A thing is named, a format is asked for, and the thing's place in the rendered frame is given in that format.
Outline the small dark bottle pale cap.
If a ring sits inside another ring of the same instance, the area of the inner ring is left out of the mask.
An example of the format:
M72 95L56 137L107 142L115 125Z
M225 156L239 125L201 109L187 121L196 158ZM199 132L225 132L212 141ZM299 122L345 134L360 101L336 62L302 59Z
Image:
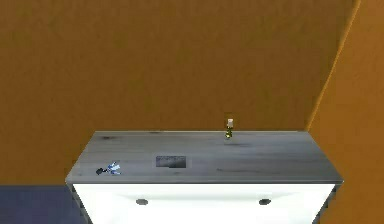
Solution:
M234 127L234 119L233 118L228 118L227 119L227 124L226 124L226 134L225 134L225 137L227 139L232 138L233 127Z

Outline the white grey-topped chest of drawers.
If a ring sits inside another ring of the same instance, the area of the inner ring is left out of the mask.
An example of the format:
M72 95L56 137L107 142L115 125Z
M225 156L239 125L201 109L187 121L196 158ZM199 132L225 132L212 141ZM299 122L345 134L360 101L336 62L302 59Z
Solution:
M97 131L65 182L87 224L319 224L343 178L305 131Z

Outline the small blue and black keys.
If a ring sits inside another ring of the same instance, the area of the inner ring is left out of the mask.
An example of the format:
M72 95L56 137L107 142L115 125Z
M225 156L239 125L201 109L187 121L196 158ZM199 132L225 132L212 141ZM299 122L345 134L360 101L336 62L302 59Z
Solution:
M120 175L119 169L120 165L117 162L113 162L109 164L106 168L97 169L96 174L101 175L102 173L109 173L111 175Z

